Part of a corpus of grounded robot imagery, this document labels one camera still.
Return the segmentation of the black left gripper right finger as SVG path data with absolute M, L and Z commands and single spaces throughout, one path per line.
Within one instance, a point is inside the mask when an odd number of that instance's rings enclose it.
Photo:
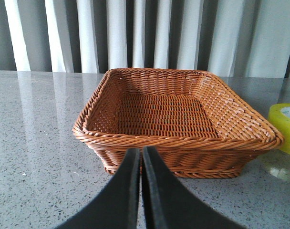
M 143 148 L 142 193 L 149 229 L 242 228 L 186 189 L 153 146 Z

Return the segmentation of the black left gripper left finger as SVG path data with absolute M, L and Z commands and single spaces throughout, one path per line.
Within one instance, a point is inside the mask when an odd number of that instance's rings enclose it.
M 130 148 L 109 183 L 59 229 L 135 229 L 137 227 L 140 150 Z

